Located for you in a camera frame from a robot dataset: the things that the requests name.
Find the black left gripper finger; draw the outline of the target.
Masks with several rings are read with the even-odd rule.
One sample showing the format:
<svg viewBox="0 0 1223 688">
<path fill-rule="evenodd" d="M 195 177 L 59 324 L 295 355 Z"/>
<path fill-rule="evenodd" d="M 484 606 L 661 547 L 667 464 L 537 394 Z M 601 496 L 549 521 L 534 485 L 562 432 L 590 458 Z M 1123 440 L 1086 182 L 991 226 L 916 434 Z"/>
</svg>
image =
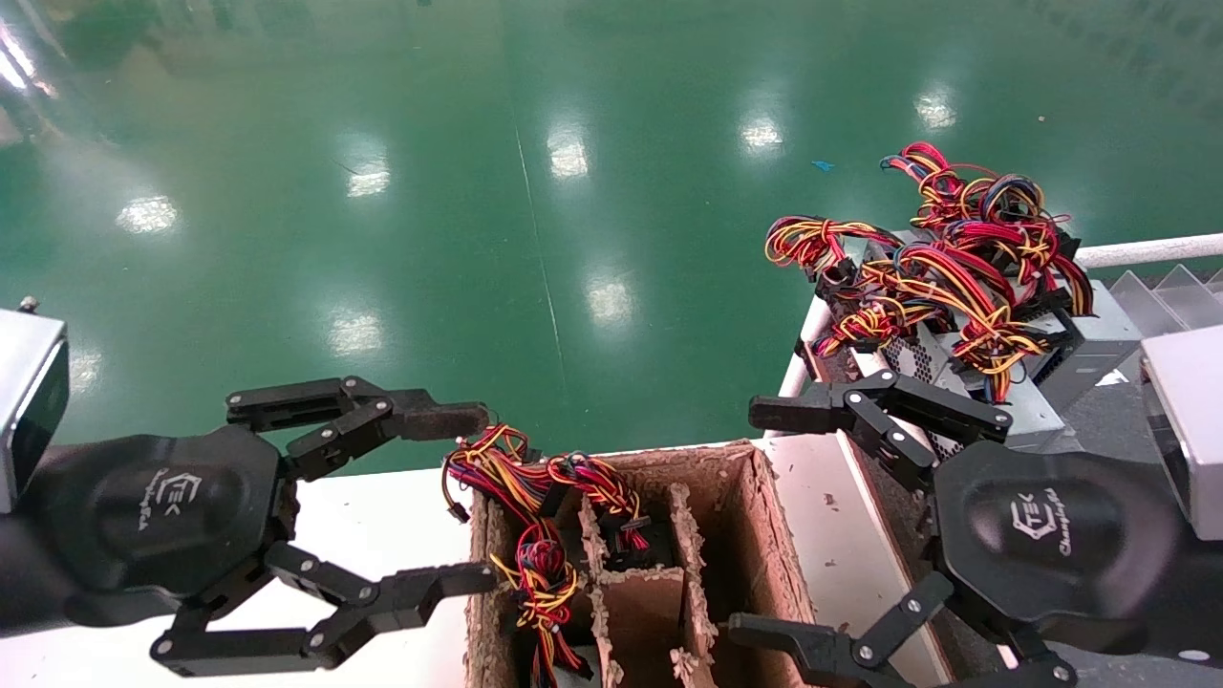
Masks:
<svg viewBox="0 0 1223 688">
<path fill-rule="evenodd" d="M 260 588 L 281 584 L 331 605 L 309 628 L 209 631 Z M 445 598 L 494 591 L 498 579 L 484 561 L 401 569 L 371 582 L 292 545 L 272 545 L 234 591 L 183 604 L 150 657 L 172 675 L 301 675 L 333 670 L 380 634 L 428 624 Z"/>
<path fill-rule="evenodd" d="M 325 378 L 232 393 L 226 422 L 254 434 L 309 426 L 289 441 L 281 466 L 290 479 L 316 481 L 388 441 L 472 436 L 484 430 L 489 411 L 483 402 L 437 402 L 426 389 Z"/>
</svg>

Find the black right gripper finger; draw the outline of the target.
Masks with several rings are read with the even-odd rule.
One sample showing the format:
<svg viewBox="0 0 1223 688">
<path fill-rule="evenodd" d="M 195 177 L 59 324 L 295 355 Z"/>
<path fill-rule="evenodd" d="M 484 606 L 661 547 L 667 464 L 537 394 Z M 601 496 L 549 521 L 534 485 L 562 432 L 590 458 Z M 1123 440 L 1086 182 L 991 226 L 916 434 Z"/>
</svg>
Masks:
<svg viewBox="0 0 1223 688">
<path fill-rule="evenodd" d="M 796 435 L 844 434 L 873 457 L 900 486 L 932 489 L 940 459 L 904 422 L 970 448 L 1004 456 L 1011 417 L 986 402 L 895 371 L 874 371 L 855 382 L 813 382 L 794 398 L 755 396 L 750 423 L 759 430 Z"/>
<path fill-rule="evenodd" d="M 731 613 L 731 642 L 784 653 L 806 686 L 907 687 L 892 655 L 947 609 L 959 613 L 965 585 L 936 571 L 907 591 L 861 637 L 833 627 L 781 621 L 759 613 Z M 1031 628 L 1003 632 L 1018 665 L 992 675 L 958 679 L 958 687 L 1074 687 L 1075 670 Z"/>
</svg>

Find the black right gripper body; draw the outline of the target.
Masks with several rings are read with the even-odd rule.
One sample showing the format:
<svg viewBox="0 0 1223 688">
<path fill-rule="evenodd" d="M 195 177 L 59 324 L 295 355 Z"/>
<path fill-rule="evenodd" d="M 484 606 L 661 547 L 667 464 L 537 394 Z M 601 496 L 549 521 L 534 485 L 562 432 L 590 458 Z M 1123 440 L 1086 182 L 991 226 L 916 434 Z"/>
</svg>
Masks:
<svg viewBox="0 0 1223 688">
<path fill-rule="evenodd" d="M 1086 452 L 978 441 L 936 468 L 939 569 L 989 631 L 1031 628 L 1088 653 L 1140 653 L 1185 540 L 1166 474 Z"/>
</svg>

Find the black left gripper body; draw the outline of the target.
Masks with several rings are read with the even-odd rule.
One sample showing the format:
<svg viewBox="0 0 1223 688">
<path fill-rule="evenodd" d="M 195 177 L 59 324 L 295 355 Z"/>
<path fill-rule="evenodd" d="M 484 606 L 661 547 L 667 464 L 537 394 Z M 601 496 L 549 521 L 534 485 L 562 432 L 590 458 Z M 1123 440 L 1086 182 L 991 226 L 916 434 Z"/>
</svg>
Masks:
<svg viewBox="0 0 1223 688">
<path fill-rule="evenodd" d="M 223 617 L 272 580 L 264 554 L 298 510 L 278 448 L 245 426 L 57 445 L 20 499 L 20 627 Z"/>
</svg>

